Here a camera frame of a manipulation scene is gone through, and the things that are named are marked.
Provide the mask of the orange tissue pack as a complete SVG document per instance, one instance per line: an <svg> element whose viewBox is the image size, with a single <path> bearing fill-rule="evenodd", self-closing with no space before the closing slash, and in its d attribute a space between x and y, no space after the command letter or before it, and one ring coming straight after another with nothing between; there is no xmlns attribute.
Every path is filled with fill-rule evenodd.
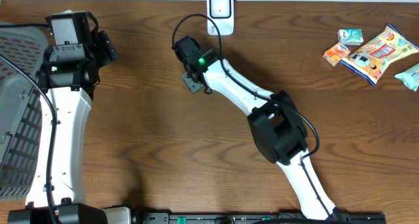
<svg viewBox="0 0 419 224"><path fill-rule="evenodd" d="M332 66L336 66L343 58L347 57L351 53L351 50L343 45L337 43L330 49L326 50L323 54L323 58L327 60Z"/></svg>

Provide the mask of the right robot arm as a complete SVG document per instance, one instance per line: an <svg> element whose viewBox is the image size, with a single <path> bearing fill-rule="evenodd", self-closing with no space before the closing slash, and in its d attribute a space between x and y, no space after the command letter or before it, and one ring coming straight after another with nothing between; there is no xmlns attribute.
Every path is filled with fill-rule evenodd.
<svg viewBox="0 0 419 224"><path fill-rule="evenodd" d="M302 214L308 219L336 221L337 207L324 191L310 160L315 151L309 150L306 138L315 128L298 112L290 95L257 86L220 53L204 52L192 37L175 42L172 49L187 75L203 84L207 94L222 94L246 114L257 149L284 172Z"/></svg>

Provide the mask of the yellow chips bag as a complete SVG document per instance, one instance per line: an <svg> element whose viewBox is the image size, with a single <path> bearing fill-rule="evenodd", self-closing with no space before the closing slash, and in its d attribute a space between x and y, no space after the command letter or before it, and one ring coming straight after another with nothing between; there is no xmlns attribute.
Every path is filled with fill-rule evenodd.
<svg viewBox="0 0 419 224"><path fill-rule="evenodd" d="M416 53L418 45L388 24L382 33L340 62L375 86L390 64Z"/></svg>

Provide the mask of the light green snack packet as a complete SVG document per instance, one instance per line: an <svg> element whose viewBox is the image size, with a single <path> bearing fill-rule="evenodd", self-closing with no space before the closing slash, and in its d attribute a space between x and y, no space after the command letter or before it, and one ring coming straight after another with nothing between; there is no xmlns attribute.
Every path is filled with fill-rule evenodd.
<svg viewBox="0 0 419 224"><path fill-rule="evenodd" d="M402 73L396 74L394 77L403 82L410 90L417 91L419 86L419 64L415 64Z"/></svg>

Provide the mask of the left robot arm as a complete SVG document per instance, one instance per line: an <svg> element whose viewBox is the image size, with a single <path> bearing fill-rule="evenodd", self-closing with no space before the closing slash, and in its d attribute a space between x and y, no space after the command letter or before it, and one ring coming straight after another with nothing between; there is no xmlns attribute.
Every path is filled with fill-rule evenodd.
<svg viewBox="0 0 419 224"><path fill-rule="evenodd" d="M26 207L9 212L9 223L138 223L127 206L86 205L82 178L84 131L99 69L118 54L88 11L65 11L47 19L55 44L44 53L30 83L40 93L42 128L35 178Z"/></svg>

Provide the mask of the dark green small box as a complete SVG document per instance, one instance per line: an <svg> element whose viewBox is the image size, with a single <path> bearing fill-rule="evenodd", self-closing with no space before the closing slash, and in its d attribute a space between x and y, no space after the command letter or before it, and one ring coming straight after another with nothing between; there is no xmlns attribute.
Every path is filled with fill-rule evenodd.
<svg viewBox="0 0 419 224"><path fill-rule="evenodd" d="M200 83L200 82L198 82L198 83L194 82L194 81L193 81L193 79L192 79L192 78L190 78L190 77L187 75L187 72L184 72L184 73L181 75L181 78L182 78L183 82L185 83L186 87L187 87L187 88L190 90L190 92L192 92L192 93L196 93L196 92L198 92L199 90L201 90L201 89L203 89L203 88L204 88L204 85L203 85L202 83Z"/></svg>

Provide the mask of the teal tissue pack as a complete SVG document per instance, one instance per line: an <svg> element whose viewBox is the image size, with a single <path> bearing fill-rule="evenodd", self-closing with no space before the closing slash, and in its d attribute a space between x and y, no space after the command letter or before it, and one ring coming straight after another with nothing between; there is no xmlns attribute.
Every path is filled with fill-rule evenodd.
<svg viewBox="0 0 419 224"><path fill-rule="evenodd" d="M363 43L361 29L339 29L337 36L338 41L343 45L361 45Z"/></svg>

